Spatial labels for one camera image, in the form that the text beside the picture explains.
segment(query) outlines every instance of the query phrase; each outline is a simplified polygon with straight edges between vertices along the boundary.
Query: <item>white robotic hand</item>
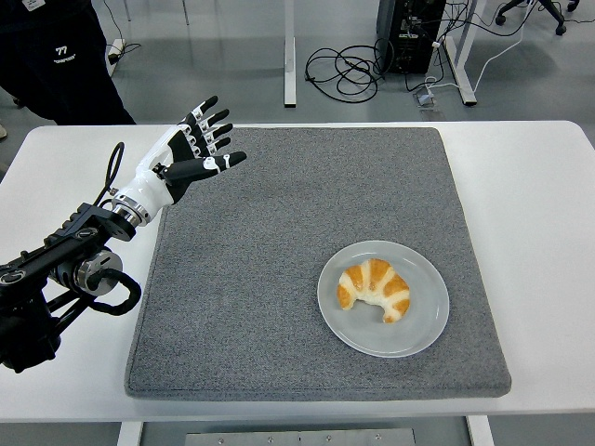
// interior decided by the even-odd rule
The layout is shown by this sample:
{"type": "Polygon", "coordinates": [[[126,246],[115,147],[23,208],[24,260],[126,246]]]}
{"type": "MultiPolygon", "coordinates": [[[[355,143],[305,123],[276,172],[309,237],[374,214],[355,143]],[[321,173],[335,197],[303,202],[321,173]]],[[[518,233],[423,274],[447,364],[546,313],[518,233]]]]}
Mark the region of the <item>white robotic hand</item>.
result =
{"type": "Polygon", "coordinates": [[[165,206],[177,203],[193,181],[219,174],[246,158],[242,151],[213,154],[228,145],[231,124],[214,126],[229,115],[226,109],[205,118],[214,96],[172,125],[151,147],[136,168],[132,181],[112,199],[112,210],[131,224],[145,226],[165,206]]]}

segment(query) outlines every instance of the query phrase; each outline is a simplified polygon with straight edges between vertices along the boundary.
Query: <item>black jacket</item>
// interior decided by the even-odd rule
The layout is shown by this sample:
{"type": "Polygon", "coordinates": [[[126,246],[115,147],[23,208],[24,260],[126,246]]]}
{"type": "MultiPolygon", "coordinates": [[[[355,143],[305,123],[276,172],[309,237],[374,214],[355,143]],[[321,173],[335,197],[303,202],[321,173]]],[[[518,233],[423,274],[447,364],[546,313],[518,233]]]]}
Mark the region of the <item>black jacket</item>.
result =
{"type": "Polygon", "coordinates": [[[22,0],[0,0],[0,33],[30,30],[68,19],[81,12],[91,0],[45,0],[46,4],[29,11],[22,0]]]}

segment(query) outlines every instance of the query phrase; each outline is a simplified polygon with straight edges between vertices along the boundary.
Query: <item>black pants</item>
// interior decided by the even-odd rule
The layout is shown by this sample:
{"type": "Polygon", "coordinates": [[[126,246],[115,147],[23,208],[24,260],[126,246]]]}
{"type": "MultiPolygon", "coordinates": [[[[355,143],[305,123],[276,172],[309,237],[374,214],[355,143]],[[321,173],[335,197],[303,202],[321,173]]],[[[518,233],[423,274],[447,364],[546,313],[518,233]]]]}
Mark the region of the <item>black pants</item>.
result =
{"type": "Polygon", "coordinates": [[[0,86],[58,125],[134,124],[105,65],[95,10],[34,30],[0,33],[0,86]]]}

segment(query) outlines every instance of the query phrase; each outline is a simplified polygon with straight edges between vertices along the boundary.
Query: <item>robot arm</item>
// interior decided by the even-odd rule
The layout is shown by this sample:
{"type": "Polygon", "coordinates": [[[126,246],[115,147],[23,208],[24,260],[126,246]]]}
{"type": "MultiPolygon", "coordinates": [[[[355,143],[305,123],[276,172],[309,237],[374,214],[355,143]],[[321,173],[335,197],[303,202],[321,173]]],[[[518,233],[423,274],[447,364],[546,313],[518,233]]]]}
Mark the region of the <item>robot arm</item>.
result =
{"type": "Polygon", "coordinates": [[[60,334],[87,308],[119,316],[137,305],[140,286],[122,272],[122,260],[105,243],[111,237],[129,241],[137,226],[177,203],[193,181],[246,158],[241,151],[213,155],[229,144],[223,136],[231,130],[231,125],[214,127],[228,111],[204,118],[216,102],[216,97],[203,102],[163,134],[140,161],[135,177],[112,198],[111,211],[83,203],[42,247],[0,265],[0,362],[6,367],[20,373],[53,360],[60,334]],[[48,278],[67,289],[49,302],[43,294],[48,278]],[[118,283],[129,291],[127,300],[116,306],[95,300],[118,283]],[[61,316],[52,314],[70,304],[61,316]]]}

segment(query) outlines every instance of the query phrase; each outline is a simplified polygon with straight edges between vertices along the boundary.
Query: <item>gray pad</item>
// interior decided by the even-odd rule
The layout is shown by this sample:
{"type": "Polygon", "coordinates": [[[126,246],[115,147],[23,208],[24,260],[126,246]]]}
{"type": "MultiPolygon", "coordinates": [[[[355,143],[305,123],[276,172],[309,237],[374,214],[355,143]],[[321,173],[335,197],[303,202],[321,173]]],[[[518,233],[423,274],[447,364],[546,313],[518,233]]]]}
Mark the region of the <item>gray pad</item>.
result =
{"type": "Polygon", "coordinates": [[[232,147],[247,160],[192,184],[163,213],[128,395],[434,400],[510,390],[438,131],[236,128],[232,147]],[[321,271],[365,240],[408,246],[442,274],[450,316],[429,348],[376,358],[324,322],[321,271]]]}

